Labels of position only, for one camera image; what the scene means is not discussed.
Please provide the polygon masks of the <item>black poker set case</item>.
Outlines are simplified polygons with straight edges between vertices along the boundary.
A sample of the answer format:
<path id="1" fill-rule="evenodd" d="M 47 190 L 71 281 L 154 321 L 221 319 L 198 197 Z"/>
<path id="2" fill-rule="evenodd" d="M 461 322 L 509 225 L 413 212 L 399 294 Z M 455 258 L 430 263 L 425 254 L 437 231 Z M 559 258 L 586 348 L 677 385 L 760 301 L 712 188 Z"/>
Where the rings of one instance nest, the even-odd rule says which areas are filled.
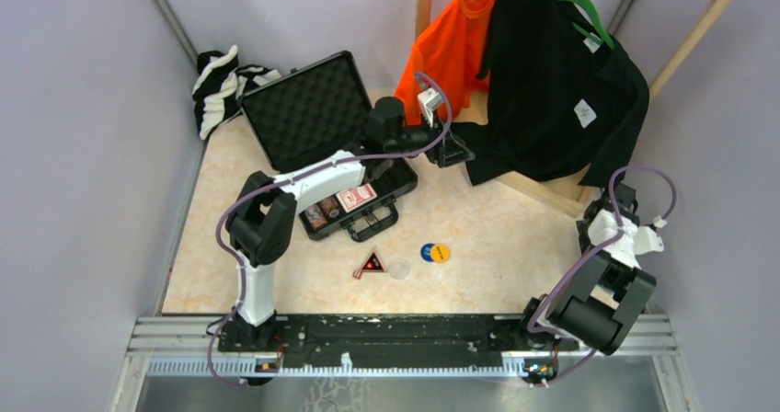
<path id="1" fill-rule="evenodd" d="M 357 64 L 349 51 L 337 52 L 267 85 L 247 91 L 241 106 L 271 167 L 289 174 L 306 170 L 336 151 L 367 155 L 362 134 L 373 109 Z M 298 220 L 312 240 L 323 240 L 344 229 L 364 242 L 393 226 L 399 218 L 395 202 L 418 184 L 418 176 L 403 159 L 368 160 L 362 185 L 371 184 L 378 198 L 313 231 L 303 207 Z"/>

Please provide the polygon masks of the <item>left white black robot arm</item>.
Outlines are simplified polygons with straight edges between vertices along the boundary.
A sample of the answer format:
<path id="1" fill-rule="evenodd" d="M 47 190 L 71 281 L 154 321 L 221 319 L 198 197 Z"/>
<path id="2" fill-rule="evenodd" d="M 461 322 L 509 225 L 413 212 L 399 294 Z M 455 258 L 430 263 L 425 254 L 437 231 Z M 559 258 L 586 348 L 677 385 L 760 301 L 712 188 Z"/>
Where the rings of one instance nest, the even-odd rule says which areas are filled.
<path id="1" fill-rule="evenodd" d="M 239 337 L 254 351 L 268 349 L 276 337 L 270 322 L 276 314 L 275 264 L 287 251 L 294 220 L 301 212 L 341 191 L 375 181 L 403 159 L 425 155 L 439 168 L 474 159 L 474 153 L 451 132 L 453 108 L 443 89 L 427 81 L 417 102 L 422 123 L 406 127 L 403 103 L 396 97 L 380 98 L 357 148 L 339 149 L 289 174 L 268 177 L 258 171 L 221 216 L 216 233 L 228 233 L 229 239 L 217 243 L 235 258 L 239 284 L 228 317 L 243 322 Z"/>

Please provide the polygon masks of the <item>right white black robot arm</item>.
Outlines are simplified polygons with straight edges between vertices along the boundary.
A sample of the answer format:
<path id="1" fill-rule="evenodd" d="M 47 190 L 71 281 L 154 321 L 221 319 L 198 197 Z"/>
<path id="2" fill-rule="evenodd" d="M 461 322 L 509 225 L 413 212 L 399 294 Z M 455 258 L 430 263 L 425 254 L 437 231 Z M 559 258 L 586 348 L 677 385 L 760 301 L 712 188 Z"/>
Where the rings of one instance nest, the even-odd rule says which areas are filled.
<path id="1" fill-rule="evenodd" d="M 587 207 L 576 222 L 580 260 L 518 324 L 526 348 L 570 336 L 605 355 L 618 350 L 657 287 L 639 258 L 665 249 L 658 228 L 642 224 L 636 210 L 636 191 L 624 184 Z"/>

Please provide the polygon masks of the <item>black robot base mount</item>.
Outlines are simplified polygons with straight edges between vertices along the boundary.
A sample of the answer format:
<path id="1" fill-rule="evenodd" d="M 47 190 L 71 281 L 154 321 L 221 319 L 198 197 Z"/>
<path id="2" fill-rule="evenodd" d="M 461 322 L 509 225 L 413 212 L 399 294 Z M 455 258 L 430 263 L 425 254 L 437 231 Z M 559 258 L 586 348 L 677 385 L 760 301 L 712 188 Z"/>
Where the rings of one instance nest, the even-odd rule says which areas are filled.
<path id="1" fill-rule="evenodd" d="M 285 369 L 497 368 L 511 351 L 579 349 L 575 339 L 532 334 L 523 315 L 275 315 L 261 326 L 241 317 L 218 334 L 221 352 L 281 354 Z"/>

